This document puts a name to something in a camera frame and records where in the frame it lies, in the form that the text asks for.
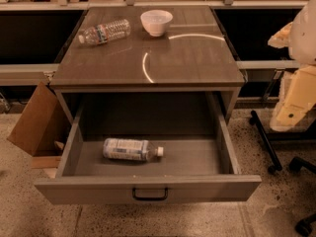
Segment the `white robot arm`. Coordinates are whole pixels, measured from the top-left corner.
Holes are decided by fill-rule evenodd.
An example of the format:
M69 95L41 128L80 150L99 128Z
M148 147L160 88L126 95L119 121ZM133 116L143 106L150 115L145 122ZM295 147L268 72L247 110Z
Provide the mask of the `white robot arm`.
M272 130L288 131L316 105L316 0L309 0L292 22L270 37L268 45L287 47L290 58L299 63L294 73L284 74L270 121Z

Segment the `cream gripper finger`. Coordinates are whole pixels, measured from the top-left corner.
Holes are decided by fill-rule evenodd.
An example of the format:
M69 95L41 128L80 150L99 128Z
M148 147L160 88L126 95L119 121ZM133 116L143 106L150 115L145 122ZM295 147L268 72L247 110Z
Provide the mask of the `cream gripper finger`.
M289 47L289 34L292 27L292 23L288 23L282 27L278 32L270 37L268 45L274 48Z
M278 102L270 128L277 132L295 127L316 105L316 67L304 65L295 72L285 71L279 86Z

